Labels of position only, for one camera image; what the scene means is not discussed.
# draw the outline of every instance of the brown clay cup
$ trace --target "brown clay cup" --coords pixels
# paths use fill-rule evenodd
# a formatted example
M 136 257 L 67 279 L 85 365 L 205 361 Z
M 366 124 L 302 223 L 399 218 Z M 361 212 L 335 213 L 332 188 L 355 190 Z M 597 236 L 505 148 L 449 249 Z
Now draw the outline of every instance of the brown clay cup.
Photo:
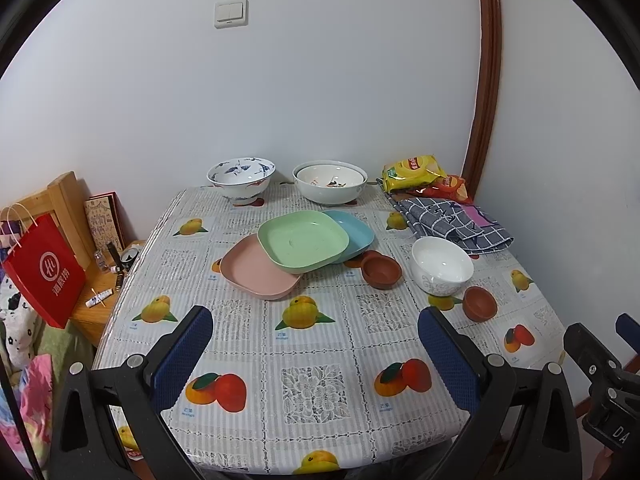
M 371 251 L 362 259 L 362 277 L 373 288 L 386 290 L 396 284 L 402 276 L 402 267 L 393 258 Z
M 498 313 L 498 304 L 488 290 L 481 286 L 470 286 L 462 299 L 462 309 L 471 321 L 482 323 Z

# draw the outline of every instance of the nightstand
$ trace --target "nightstand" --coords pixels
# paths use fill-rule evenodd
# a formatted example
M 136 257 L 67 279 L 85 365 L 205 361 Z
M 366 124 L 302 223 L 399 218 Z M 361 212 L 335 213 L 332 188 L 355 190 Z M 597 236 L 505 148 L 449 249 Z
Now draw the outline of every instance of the nightstand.
M 144 245 L 144 243 L 144 240 L 136 240 L 129 246 L 133 244 Z M 112 266 L 113 259 L 111 258 L 111 255 L 105 253 L 105 258 L 107 263 Z M 107 290 L 108 288 L 114 289 L 116 284 L 116 274 L 112 274 L 111 272 L 101 272 L 95 261 L 87 267 L 87 270 L 84 273 L 86 275 L 86 282 L 82 288 L 80 296 L 78 297 L 78 301 L 76 302 L 76 306 L 74 307 L 70 319 L 78 330 L 89 340 L 89 342 L 97 347 L 100 344 L 102 332 L 104 332 L 104 327 L 109 320 L 113 306 L 116 304 L 120 293 L 114 290 L 111 296 L 106 300 L 102 300 L 104 305 L 102 303 L 98 303 L 91 308 L 87 307 L 85 302 L 95 296 L 91 289 L 93 288 L 98 293 Z

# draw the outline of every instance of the blue and white porcelain bowl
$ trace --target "blue and white porcelain bowl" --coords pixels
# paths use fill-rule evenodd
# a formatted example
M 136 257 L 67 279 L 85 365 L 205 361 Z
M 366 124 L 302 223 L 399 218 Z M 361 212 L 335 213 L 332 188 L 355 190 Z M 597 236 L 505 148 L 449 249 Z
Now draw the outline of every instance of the blue and white porcelain bowl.
M 270 160 L 246 156 L 216 164 L 207 173 L 207 179 L 232 204 L 247 205 L 267 189 L 274 171 L 276 165 Z

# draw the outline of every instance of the pink blanket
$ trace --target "pink blanket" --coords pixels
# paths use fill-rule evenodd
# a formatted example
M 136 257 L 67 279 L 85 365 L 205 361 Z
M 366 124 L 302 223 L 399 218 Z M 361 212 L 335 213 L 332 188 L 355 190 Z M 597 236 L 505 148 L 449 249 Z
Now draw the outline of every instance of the pink blanket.
M 20 414 L 38 463 L 44 466 L 49 457 L 51 443 L 52 382 L 49 354 L 34 357 L 22 370 L 20 383 L 14 387 L 14 395 L 20 406 Z M 20 463 L 30 470 L 31 465 L 2 390 L 0 390 L 0 432 Z

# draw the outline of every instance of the white wall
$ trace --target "white wall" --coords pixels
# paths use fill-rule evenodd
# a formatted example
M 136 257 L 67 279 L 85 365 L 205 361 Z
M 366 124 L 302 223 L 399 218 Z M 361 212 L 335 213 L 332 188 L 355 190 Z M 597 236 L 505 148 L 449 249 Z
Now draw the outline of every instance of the white wall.
M 249 0 L 248 26 L 222 30 L 216 1 L 53 9 L 0 80 L 0 138 L 23 146 L 0 164 L 0 203 L 75 170 L 91 192 L 116 190 L 145 237 L 177 191 L 231 156 L 283 174 L 338 158 L 377 176 L 437 153 L 460 170 L 478 0 Z
M 562 322 L 623 364 L 616 317 L 640 320 L 640 91 L 571 0 L 502 0 L 503 72 L 477 202 Z M 588 380 L 567 358 L 577 402 Z

